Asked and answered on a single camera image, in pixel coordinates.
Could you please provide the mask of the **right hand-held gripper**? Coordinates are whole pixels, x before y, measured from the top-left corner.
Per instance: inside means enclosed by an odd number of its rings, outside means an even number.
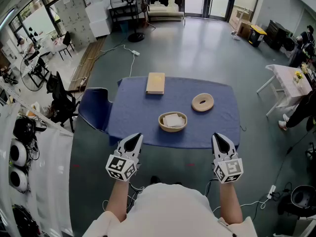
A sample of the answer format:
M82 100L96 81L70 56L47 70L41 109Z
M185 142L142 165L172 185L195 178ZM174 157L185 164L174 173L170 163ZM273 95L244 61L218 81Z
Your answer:
M238 180L243 174L242 159L233 142L223 134L212 135L214 173L221 184Z

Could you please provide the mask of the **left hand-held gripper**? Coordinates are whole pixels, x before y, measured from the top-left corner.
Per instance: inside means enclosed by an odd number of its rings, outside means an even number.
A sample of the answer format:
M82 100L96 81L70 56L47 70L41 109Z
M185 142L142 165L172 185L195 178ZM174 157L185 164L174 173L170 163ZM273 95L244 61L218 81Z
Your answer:
M140 167L139 154L143 143L143 134L135 133L122 139L117 150L108 158L106 171L110 177L127 182Z

